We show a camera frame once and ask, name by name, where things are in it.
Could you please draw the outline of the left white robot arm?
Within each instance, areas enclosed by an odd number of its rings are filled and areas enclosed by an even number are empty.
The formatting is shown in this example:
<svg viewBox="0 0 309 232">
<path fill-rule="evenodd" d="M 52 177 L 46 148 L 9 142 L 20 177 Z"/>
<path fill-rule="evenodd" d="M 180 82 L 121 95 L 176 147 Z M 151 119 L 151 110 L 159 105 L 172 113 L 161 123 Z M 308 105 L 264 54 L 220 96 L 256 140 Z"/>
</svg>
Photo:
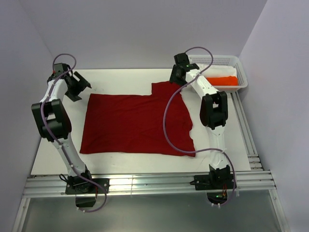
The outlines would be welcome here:
<svg viewBox="0 0 309 232">
<path fill-rule="evenodd" d="M 73 144 L 71 121 L 62 101 L 65 96 L 72 102 L 81 100 L 79 94 L 91 84 L 65 63 L 53 65 L 47 84 L 42 100 L 31 106 L 39 134 L 54 145 L 65 163 L 68 176 L 60 174 L 59 178 L 68 188 L 89 193 L 95 188 L 94 180 Z"/>
</svg>

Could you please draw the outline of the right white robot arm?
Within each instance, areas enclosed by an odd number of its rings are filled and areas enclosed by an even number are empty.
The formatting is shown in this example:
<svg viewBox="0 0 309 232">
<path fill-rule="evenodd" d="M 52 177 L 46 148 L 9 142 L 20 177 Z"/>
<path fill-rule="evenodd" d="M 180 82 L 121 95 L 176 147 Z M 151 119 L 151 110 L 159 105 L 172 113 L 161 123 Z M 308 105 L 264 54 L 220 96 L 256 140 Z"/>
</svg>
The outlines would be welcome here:
<svg viewBox="0 0 309 232">
<path fill-rule="evenodd" d="M 204 148 L 197 151 L 184 151 L 175 147 L 167 136 L 166 125 L 163 125 L 164 136 L 175 150 L 185 154 L 199 152 L 210 152 L 210 173 L 209 183 L 213 188 L 220 188 L 230 177 L 230 166 L 228 157 L 224 152 L 225 140 L 224 131 L 228 119 L 227 94 L 213 87 L 203 76 L 203 73 L 211 67 L 200 69 L 195 63 L 190 63 L 186 53 L 176 54 L 174 56 L 175 64 L 172 68 L 170 82 L 181 86 L 170 98 L 164 111 L 163 122 L 166 122 L 167 111 L 173 97 L 183 88 L 191 85 L 198 96 L 201 98 L 201 107 L 199 118 L 202 125 L 206 128 L 209 138 L 210 148 Z"/>
</svg>

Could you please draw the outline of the dark red t-shirt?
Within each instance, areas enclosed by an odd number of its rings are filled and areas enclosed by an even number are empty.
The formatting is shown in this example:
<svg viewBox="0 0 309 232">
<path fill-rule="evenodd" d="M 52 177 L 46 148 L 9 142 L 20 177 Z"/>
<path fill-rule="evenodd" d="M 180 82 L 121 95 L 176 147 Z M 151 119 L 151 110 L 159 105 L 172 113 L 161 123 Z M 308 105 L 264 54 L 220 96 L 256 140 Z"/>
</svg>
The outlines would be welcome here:
<svg viewBox="0 0 309 232">
<path fill-rule="evenodd" d="M 85 115 L 80 153 L 147 153 L 184 156 L 167 142 L 184 151 L 194 151 L 190 137 L 193 123 L 180 93 L 173 97 L 166 122 L 165 108 L 175 83 L 152 83 L 151 95 L 91 94 Z"/>
</svg>

